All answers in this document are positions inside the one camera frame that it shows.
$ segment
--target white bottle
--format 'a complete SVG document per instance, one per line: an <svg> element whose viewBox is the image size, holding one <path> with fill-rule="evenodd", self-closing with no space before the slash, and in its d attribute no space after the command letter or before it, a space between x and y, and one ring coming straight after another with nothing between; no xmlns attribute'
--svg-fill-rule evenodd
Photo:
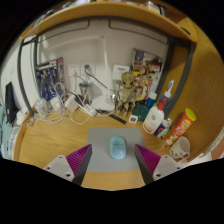
<svg viewBox="0 0 224 224"><path fill-rule="evenodd" d="M143 128L144 130L149 134L154 134L154 132L157 130L159 125L162 123L164 119L164 112L163 108L166 103L166 99L163 98L163 101L157 106L152 107L149 110L149 113L147 117L145 118L145 121L143 122Z"/></svg>

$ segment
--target shelf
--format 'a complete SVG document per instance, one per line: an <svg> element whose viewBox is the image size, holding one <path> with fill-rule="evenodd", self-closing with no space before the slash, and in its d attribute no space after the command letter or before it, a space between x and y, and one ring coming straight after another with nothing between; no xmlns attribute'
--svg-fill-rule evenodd
<svg viewBox="0 0 224 224"><path fill-rule="evenodd" d="M21 35L20 40L22 41L27 37L38 35L64 22L97 16L111 16L135 20L155 27L173 37L197 42L196 32L188 30L190 32L188 34L180 25L156 12L123 2L90 2L85 5L71 6L49 16L33 28L31 26L28 27ZM187 27L193 27L192 24L189 24L191 23L190 20L187 20L186 23Z"/></svg>

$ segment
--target orange can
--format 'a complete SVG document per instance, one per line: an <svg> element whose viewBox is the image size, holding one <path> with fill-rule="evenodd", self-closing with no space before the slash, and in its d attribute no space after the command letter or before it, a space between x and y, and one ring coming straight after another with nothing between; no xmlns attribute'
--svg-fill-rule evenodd
<svg viewBox="0 0 224 224"><path fill-rule="evenodd" d="M164 142L167 146L171 146L178 138L180 138L184 132L192 125L197 119L195 113L189 109L185 109L185 113L182 115L177 124L171 129L168 135L164 138Z"/></svg>

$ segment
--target striped pattern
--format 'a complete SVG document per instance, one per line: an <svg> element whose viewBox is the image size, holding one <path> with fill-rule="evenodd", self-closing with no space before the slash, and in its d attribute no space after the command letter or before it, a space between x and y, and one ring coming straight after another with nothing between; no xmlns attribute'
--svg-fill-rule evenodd
<svg viewBox="0 0 224 224"><path fill-rule="evenodd" d="M82 161L85 158L86 152L89 149L89 147L90 145L84 146L66 156L68 164L70 165L74 175L77 173L79 167L81 166Z"/></svg>
<svg viewBox="0 0 224 224"><path fill-rule="evenodd" d="M142 159L144 160L149 173L153 175L161 156L156 154L155 152L150 151L149 149L146 149L143 146L140 146L138 144L136 144L136 146L142 155Z"/></svg>

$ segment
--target gray mat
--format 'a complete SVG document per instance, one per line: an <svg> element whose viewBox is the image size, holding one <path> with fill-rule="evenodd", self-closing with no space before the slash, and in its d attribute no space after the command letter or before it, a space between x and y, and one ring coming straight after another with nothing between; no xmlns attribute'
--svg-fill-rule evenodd
<svg viewBox="0 0 224 224"><path fill-rule="evenodd" d="M126 141L126 156L114 159L110 155L110 138L121 136ZM92 172L116 172L138 169L135 144L145 146L139 128L90 128L88 144L92 144L92 157L87 170Z"/></svg>

